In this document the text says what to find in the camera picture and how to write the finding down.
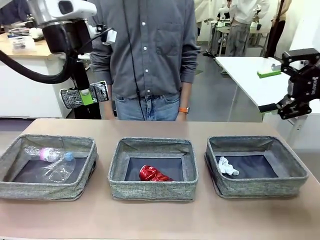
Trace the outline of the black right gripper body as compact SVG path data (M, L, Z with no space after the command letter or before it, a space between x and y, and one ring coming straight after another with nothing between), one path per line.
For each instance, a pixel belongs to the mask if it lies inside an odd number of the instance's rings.
M288 80L290 98L308 103L320 99L320 65L306 65Z

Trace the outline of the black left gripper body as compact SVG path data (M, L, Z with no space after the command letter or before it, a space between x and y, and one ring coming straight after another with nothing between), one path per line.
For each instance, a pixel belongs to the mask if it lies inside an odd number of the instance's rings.
M78 90L89 88L89 80L79 55L92 51L92 41L84 20L61 21L42 29L48 48L52 54L65 54L62 71L56 75L43 77L46 84L60 84L69 78L75 81Z

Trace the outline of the person's right hand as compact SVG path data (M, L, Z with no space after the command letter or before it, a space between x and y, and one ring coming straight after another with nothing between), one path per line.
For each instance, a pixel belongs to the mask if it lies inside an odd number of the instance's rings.
M116 117L114 115L113 110L113 102L111 100L106 101L104 103L104 117L106 120L115 120Z

